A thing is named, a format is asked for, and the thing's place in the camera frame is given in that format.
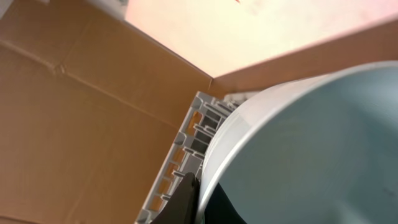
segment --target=brown cardboard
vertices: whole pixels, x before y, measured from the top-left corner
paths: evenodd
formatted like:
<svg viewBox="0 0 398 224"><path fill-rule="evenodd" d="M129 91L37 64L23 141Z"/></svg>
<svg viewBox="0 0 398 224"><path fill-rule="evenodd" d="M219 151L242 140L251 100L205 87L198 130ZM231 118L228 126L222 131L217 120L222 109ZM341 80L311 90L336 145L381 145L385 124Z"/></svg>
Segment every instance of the brown cardboard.
<svg viewBox="0 0 398 224"><path fill-rule="evenodd" d="M209 84L83 0L15 0L0 20L0 224L133 223L195 93L224 94Z"/></svg>
<svg viewBox="0 0 398 224"><path fill-rule="evenodd" d="M214 85L232 92L323 75L363 63L398 60L398 20L218 77Z"/></svg>
<svg viewBox="0 0 398 224"><path fill-rule="evenodd" d="M179 127L210 77L99 13L65 61L67 72L120 101Z"/></svg>
<svg viewBox="0 0 398 224"><path fill-rule="evenodd" d="M7 217L0 217L0 224L38 224L38 223L26 222L23 220L16 220Z"/></svg>
<svg viewBox="0 0 398 224"><path fill-rule="evenodd" d="M79 0L15 0L0 20L0 41L57 66L88 25L93 8Z"/></svg>
<svg viewBox="0 0 398 224"><path fill-rule="evenodd" d="M177 130L4 48L0 68L0 215L131 223Z"/></svg>

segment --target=white ceiling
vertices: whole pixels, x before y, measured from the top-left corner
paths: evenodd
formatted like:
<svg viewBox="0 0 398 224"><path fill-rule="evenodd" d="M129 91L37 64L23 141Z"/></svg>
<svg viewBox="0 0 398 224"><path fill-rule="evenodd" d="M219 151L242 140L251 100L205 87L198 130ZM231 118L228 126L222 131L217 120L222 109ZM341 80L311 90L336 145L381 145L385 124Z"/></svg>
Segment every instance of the white ceiling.
<svg viewBox="0 0 398 224"><path fill-rule="evenodd" d="M396 0L130 0L125 19L212 77L398 15Z"/></svg>

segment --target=white plastic bucket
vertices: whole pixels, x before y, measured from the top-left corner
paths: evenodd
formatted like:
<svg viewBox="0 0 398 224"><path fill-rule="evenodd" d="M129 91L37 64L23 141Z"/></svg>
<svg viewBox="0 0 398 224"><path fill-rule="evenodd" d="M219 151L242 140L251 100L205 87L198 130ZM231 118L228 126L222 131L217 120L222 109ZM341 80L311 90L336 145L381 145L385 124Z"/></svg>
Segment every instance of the white plastic bucket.
<svg viewBox="0 0 398 224"><path fill-rule="evenodd" d="M250 98L209 145L198 222L218 182L247 223L398 223L398 62Z"/></svg>

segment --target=black object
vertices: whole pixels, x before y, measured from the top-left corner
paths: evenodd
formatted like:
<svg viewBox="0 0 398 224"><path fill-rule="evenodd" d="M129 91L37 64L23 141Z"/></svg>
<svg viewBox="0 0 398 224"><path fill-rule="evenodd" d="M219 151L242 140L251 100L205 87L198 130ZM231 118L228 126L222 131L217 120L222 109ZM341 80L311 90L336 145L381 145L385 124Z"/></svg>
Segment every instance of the black object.
<svg viewBox="0 0 398 224"><path fill-rule="evenodd" d="M151 224L192 224L198 208L199 180L187 173Z"/></svg>
<svg viewBox="0 0 398 224"><path fill-rule="evenodd" d="M220 184L217 184L205 210L205 224L246 224L236 212Z"/></svg>
<svg viewBox="0 0 398 224"><path fill-rule="evenodd" d="M152 224L194 224L198 208L199 180L185 174L164 209ZM205 210L205 224L246 224L218 184Z"/></svg>

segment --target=cardboard box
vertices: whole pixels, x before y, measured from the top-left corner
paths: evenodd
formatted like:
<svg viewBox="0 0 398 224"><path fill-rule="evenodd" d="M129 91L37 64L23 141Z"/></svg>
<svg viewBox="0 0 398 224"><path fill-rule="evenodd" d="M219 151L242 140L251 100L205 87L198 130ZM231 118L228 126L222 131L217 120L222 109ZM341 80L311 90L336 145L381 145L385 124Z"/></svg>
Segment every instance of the cardboard box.
<svg viewBox="0 0 398 224"><path fill-rule="evenodd" d="M0 223L128 223L211 79L81 0L0 20Z"/></svg>
<svg viewBox="0 0 398 224"><path fill-rule="evenodd" d="M398 60L398 19L298 52L266 60L213 80L231 92L263 90L364 63Z"/></svg>

